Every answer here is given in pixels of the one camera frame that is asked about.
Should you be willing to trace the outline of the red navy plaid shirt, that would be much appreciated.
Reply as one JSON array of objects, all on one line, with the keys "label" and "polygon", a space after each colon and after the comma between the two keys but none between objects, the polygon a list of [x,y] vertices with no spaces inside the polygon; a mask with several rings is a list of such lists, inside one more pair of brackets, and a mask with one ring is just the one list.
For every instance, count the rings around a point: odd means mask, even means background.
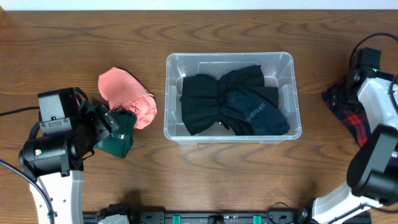
[{"label": "red navy plaid shirt", "polygon": [[348,129],[359,147],[363,147],[368,141],[372,131],[369,125],[368,117],[364,109],[343,109],[338,111],[333,106],[333,94],[342,89],[346,85],[343,78],[337,81],[322,93],[322,99],[337,117],[337,119]]}]

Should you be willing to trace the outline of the dark green garment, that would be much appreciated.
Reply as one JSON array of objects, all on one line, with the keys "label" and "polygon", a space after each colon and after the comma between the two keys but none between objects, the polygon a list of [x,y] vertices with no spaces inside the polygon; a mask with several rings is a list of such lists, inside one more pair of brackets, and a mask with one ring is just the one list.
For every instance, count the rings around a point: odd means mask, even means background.
[{"label": "dark green garment", "polygon": [[119,129],[106,139],[94,144],[88,126],[83,123],[83,116],[88,110],[88,105],[91,104],[80,106],[81,126],[78,128],[77,140],[79,141],[75,144],[78,155],[86,159],[87,153],[94,153],[95,149],[100,149],[118,158],[125,158],[133,145],[132,133],[137,120],[136,116],[126,110],[108,110],[117,122]]}]

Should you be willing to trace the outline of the dark navy garment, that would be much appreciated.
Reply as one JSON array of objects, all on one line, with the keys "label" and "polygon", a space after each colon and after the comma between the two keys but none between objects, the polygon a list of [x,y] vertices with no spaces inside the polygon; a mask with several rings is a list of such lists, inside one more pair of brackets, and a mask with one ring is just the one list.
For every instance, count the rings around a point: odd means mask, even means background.
[{"label": "dark navy garment", "polygon": [[220,107],[220,119],[237,136],[281,136],[287,118],[268,99],[251,90],[233,90]]}]

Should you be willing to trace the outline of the black garment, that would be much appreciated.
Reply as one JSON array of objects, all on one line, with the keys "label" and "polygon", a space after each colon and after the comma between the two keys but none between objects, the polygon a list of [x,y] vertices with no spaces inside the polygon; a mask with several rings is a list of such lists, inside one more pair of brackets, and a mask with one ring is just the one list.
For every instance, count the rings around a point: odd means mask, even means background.
[{"label": "black garment", "polygon": [[215,123],[230,130],[220,119],[220,107],[233,90],[251,90],[279,107],[278,88],[265,86],[259,65],[233,70],[218,80],[206,74],[185,77],[180,101],[182,121],[188,132],[195,135]]}]

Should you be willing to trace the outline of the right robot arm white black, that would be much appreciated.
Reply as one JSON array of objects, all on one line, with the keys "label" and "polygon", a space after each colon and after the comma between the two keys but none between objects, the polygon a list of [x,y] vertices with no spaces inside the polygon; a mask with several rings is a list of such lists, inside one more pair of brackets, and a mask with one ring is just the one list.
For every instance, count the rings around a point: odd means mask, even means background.
[{"label": "right robot arm white black", "polygon": [[397,78],[367,78],[357,94],[372,133],[350,162],[346,181],[304,208],[301,223],[343,223],[371,208],[396,214],[397,175],[387,165],[397,146]]}]

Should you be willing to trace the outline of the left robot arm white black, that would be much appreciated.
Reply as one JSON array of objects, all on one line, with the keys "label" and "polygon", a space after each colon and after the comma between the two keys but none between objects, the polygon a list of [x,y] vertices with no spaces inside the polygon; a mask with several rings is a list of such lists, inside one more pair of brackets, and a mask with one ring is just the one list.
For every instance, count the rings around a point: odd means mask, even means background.
[{"label": "left robot arm white black", "polygon": [[30,137],[19,154],[33,179],[30,191],[39,223],[83,223],[83,161],[119,126],[104,106],[89,112],[78,106],[41,106],[39,128],[42,137]]}]

